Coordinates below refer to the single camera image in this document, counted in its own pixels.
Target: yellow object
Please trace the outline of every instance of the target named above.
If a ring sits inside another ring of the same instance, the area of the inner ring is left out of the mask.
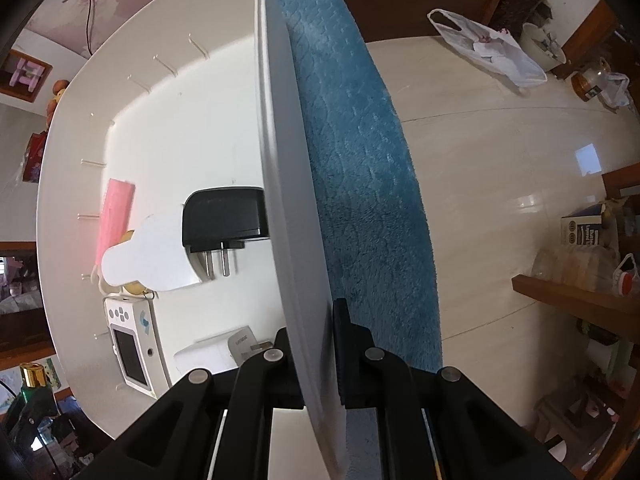
[[[22,381],[30,388],[38,388],[47,386],[47,374],[44,366],[38,363],[22,363],[20,364],[20,375]]]
[[[60,98],[62,97],[62,94],[65,93],[65,89],[63,88],[60,92],[58,92],[56,94],[56,96],[54,97],[54,99],[56,100],[57,103],[60,102]]]
[[[122,235],[122,238],[120,239],[119,243],[128,242],[129,240],[131,240],[132,236],[133,236],[133,231],[127,231]],[[127,283],[126,285],[124,285],[124,290],[126,290],[129,294],[132,294],[134,296],[140,296],[142,294],[146,294],[150,292],[150,290],[146,288],[146,286],[142,285],[142,283],[140,282]]]

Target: blue fuzzy blanket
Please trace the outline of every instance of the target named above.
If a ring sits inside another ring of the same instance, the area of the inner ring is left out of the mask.
[[[293,52],[334,298],[411,366],[442,366],[436,273],[402,126],[343,0],[278,0]],[[349,477],[379,478],[369,412],[348,413]]]

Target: gold bottle cap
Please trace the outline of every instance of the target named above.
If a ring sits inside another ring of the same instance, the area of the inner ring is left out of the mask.
[[[47,374],[44,366],[38,363],[22,363],[20,365],[22,382],[29,388],[47,386]]]

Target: white container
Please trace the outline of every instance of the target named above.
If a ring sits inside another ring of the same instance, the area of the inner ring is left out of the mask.
[[[542,70],[549,72],[556,66],[566,63],[566,56],[562,48],[553,50],[552,55],[548,50],[540,48],[534,40],[543,41],[546,38],[542,29],[536,27],[533,23],[525,23],[522,25],[522,35],[520,36],[520,47],[533,61],[538,63]]]
[[[116,437],[153,400],[123,384],[88,279],[109,178],[136,186],[129,229],[198,189],[264,188],[270,239],[232,251],[228,278],[154,299],[161,351],[175,383],[173,356],[194,342],[239,326],[273,340],[286,325],[308,418],[298,413],[329,475],[343,476],[332,298],[289,36],[274,0],[153,0],[100,47],[56,109],[36,215],[42,295],[74,395]]]

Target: blue rug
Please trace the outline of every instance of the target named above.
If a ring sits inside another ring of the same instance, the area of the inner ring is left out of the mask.
[[[436,273],[402,126],[343,0],[279,0],[334,298],[411,366],[442,366]],[[369,410],[349,412],[350,479],[380,477]]]

